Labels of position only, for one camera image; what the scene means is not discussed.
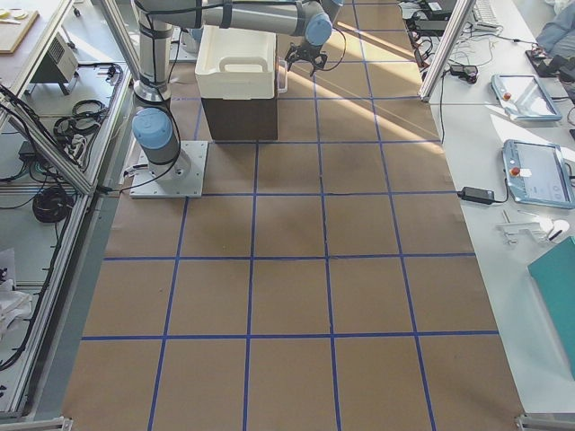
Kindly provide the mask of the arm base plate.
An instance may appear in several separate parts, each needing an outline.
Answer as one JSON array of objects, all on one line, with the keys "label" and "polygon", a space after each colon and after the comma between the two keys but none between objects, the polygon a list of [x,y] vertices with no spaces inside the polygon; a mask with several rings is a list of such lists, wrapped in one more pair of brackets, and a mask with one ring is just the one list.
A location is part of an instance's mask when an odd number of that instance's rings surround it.
[{"label": "arm base plate", "polygon": [[200,198],[203,190],[204,171],[208,155],[207,141],[184,140],[179,159],[173,167],[149,165],[143,150],[129,195],[132,198]]}]

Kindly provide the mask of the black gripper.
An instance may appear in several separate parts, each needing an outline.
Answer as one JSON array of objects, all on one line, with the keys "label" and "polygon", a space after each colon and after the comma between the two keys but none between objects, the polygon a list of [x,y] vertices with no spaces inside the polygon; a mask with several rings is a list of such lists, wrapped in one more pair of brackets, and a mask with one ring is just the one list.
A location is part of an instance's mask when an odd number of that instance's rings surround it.
[{"label": "black gripper", "polygon": [[299,47],[306,51],[320,51],[322,49],[321,45],[314,45],[306,39],[301,39]]}]

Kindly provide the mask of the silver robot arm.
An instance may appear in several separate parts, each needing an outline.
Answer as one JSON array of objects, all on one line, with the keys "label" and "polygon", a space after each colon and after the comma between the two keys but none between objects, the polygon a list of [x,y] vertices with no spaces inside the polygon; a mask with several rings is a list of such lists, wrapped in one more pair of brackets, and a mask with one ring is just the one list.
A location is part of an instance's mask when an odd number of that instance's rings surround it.
[{"label": "silver robot arm", "polygon": [[285,63],[324,69],[323,44],[332,36],[340,1],[136,1],[139,78],[135,96],[143,112],[132,131],[150,172],[182,174],[189,168],[170,113],[169,51],[175,28],[199,46],[195,65],[210,135],[216,141],[278,138],[279,34],[300,38]]}]

